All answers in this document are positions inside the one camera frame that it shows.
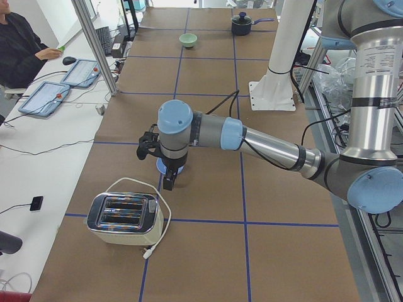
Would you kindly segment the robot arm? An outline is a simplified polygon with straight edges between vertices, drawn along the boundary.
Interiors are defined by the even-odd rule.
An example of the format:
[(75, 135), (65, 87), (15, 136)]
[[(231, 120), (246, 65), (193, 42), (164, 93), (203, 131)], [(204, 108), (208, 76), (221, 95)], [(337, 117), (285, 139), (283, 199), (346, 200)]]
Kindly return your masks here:
[(158, 111), (157, 156), (172, 189), (190, 146), (234, 150), (300, 173), (351, 206), (377, 214), (402, 202), (402, 173), (390, 149), (402, 57), (401, 1), (326, 1), (321, 36), (328, 47), (355, 49), (349, 138), (336, 155), (303, 146), (305, 110), (288, 94), (293, 52), (309, 24), (312, 1), (286, 1), (268, 72), (251, 88), (244, 119), (193, 111), (180, 100)]

